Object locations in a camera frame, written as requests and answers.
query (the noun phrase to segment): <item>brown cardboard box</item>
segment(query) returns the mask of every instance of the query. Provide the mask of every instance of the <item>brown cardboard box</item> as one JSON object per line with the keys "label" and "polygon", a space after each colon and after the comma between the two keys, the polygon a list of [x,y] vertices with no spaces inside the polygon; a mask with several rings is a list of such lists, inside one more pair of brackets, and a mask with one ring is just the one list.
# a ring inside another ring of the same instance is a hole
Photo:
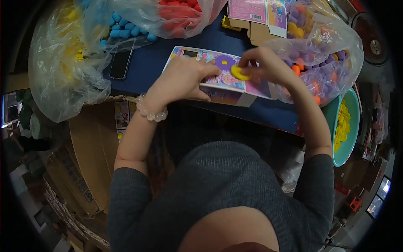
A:
{"label": "brown cardboard box", "polygon": [[84,106],[70,119],[70,135],[81,173],[100,210],[108,213],[109,185],[119,145],[114,103],[133,97],[108,97],[97,105]]}
{"label": "brown cardboard box", "polygon": [[72,210],[82,218],[92,218],[99,208],[73,159],[63,145],[48,158],[46,170]]}

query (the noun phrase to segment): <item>blue table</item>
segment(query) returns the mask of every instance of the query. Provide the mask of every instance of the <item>blue table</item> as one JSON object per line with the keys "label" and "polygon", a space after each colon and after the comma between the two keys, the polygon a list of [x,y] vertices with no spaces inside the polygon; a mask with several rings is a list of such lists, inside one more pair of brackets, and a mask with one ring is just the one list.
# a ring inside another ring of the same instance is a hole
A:
{"label": "blue table", "polygon": [[[153,44],[135,50],[126,79],[111,79],[109,77],[110,66],[104,70],[104,77],[112,82],[112,89],[141,94],[146,93],[160,76],[174,46],[196,47],[241,56],[244,51],[254,46],[250,44],[245,29],[243,32],[237,32],[221,27],[221,20],[225,14],[226,7],[211,25],[195,37],[171,40],[159,38]],[[187,101],[186,103],[290,133],[297,133],[298,115],[293,104],[259,97],[249,108],[198,101]]]}

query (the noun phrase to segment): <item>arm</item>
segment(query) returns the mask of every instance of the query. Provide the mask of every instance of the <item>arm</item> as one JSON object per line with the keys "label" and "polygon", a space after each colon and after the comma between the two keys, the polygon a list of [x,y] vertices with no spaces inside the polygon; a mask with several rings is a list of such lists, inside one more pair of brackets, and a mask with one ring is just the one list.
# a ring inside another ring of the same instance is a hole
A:
{"label": "arm", "polygon": [[310,231],[323,242],[334,208],[333,149],[326,119],[303,81],[271,49],[258,47],[245,52],[239,66],[244,67],[242,74],[286,87],[293,99],[306,142],[305,162],[293,197],[299,201],[297,209],[310,220]]}
{"label": "arm", "polygon": [[313,95],[303,81],[270,48],[258,47],[246,51],[239,61],[242,74],[252,79],[266,79],[286,87],[293,99],[305,136],[305,160],[317,154],[332,156],[329,126]]}
{"label": "arm", "polygon": [[[185,56],[175,57],[156,80],[143,99],[148,112],[161,112],[165,106],[180,99],[196,98],[210,101],[199,89],[208,75],[219,75],[214,61],[195,61]],[[118,146],[114,173],[110,185],[108,234],[112,251],[135,251],[139,244],[139,222],[151,200],[145,158],[154,136],[157,122],[149,121],[136,111]]]}

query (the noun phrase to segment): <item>toy packaging box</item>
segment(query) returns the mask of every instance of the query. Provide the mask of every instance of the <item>toy packaging box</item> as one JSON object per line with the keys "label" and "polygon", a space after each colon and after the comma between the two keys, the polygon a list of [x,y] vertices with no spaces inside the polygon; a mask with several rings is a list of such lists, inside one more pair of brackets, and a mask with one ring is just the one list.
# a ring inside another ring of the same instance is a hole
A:
{"label": "toy packaging box", "polygon": [[241,59],[239,56],[192,47],[175,46],[165,64],[164,70],[173,57],[181,55],[195,58],[196,60],[205,58],[207,62],[213,59],[216,61],[215,65],[221,69],[221,74],[205,78],[200,83],[200,89],[210,96],[212,102],[249,107],[256,97],[277,100],[277,91],[273,83],[268,81],[261,81],[260,83],[242,81],[231,75],[231,66],[238,64]]}

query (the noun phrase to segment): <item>clear plastic bag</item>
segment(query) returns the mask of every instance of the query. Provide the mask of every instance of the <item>clear plastic bag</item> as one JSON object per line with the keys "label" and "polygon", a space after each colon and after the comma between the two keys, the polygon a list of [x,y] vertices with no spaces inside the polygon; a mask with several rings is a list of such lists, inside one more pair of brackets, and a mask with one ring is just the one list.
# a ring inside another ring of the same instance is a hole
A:
{"label": "clear plastic bag", "polygon": [[188,38],[211,24],[227,1],[197,0],[199,12],[188,6],[161,5],[160,0],[114,0],[113,10],[158,37]]}
{"label": "clear plastic bag", "polygon": [[58,2],[38,21],[31,41],[32,96],[41,112],[57,123],[76,116],[84,103],[101,103],[110,94],[111,82],[102,70],[112,56],[88,51],[81,41],[81,24],[73,2]]}
{"label": "clear plastic bag", "polygon": [[[344,95],[357,79],[364,61],[361,38],[321,0],[293,2],[288,18],[288,22],[291,21],[301,30],[289,32],[288,37],[301,38],[273,39],[262,46],[270,47],[283,60],[311,68],[301,73],[300,78],[323,107],[338,95]],[[329,55],[333,57],[341,51],[345,54],[344,60],[318,66],[328,60]],[[279,100],[292,103],[287,89],[279,85],[277,88]]]}
{"label": "clear plastic bag", "polygon": [[[130,38],[112,38],[110,19],[114,12],[112,0],[74,0],[76,10],[83,14],[83,41],[91,52],[124,52],[151,44],[146,35]],[[107,40],[106,46],[100,41]]]}

